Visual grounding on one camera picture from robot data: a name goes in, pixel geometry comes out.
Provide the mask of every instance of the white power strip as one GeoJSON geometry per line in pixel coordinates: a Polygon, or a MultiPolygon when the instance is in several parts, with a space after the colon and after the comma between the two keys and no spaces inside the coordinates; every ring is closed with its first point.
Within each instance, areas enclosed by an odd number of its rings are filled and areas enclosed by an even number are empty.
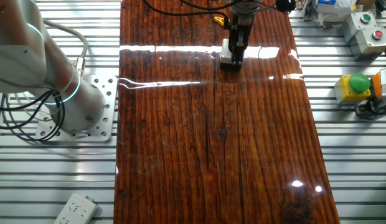
{"type": "Polygon", "coordinates": [[[54,224],[88,224],[97,208],[95,203],[73,194],[54,224]]]}

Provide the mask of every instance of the gray control box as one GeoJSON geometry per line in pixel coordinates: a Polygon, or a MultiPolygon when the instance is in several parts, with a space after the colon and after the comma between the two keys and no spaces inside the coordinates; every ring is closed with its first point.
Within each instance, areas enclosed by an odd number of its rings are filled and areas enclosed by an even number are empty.
{"type": "Polygon", "coordinates": [[[371,12],[353,12],[341,27],[347,44],[355,37],[355,35],[363,28],[377,27],[375,18],[371,12]]]}
{"type": "Polygon", "coordinates": [[[384,27],[363,28],[350,42],[355,61],[374,60],[386,50],[384,27]]]}

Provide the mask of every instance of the slotted aluminum surface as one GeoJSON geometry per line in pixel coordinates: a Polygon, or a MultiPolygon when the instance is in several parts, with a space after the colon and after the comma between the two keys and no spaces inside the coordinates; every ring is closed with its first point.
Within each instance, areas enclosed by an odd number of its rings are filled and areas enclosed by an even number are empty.
{"type": "MultiPolygon", "coordinates": [[[[37,3],[44,18],[73,27],[87,37],[87,75],[118,75],[120,0],[37,3]]],[[[292,12],[290,18],[341,222],[386,224],[386,117],[357,119],[353,112],[336,105],[332,89],[341,75],[375,75],[386,66],[385,57],[372,63],[354,62],[337,30],[303,22],[301,12],[292,12]]],[[[377,22],[386,27],[386,13],[377,22]]],[[[63,31],[48,30],[75,60],[82,50],[81,42],[63,31]]],[[[24,112],[15,115],[19,121],[27,118],[24,112]]],[[[25,130],[35,133],[35,127],[32,123],[25,130]]],[[[113,223],[115,120],[112,134],[113,140],[107,144],[42,147],[3,131],[0,223],[52,224],[73,193],[89,195],[98,202],[100,211],[91,223],[113,223]]]]}

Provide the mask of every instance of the red button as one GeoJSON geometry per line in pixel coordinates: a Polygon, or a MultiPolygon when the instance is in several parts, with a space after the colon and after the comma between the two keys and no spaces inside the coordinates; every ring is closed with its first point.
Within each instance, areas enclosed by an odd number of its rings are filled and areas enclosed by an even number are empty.
{"type": "Polygon", "coordinates": [[[376,37],[382,37],[382,32],[379,31],[379,30],[377,30],[377,31],[374,32],[374,35],[375,35],[376,37]]]}

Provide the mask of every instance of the glossy wooden surface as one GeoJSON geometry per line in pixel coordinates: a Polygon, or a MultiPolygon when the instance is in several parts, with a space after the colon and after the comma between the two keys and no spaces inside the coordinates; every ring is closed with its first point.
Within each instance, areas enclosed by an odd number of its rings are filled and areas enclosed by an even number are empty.
{"type": "Polygon", "coordinates": [[[339,223],[288,17],[256,15],[240,72],[219,69],[223,38],[121,3],[115,223],[339,223]]]}

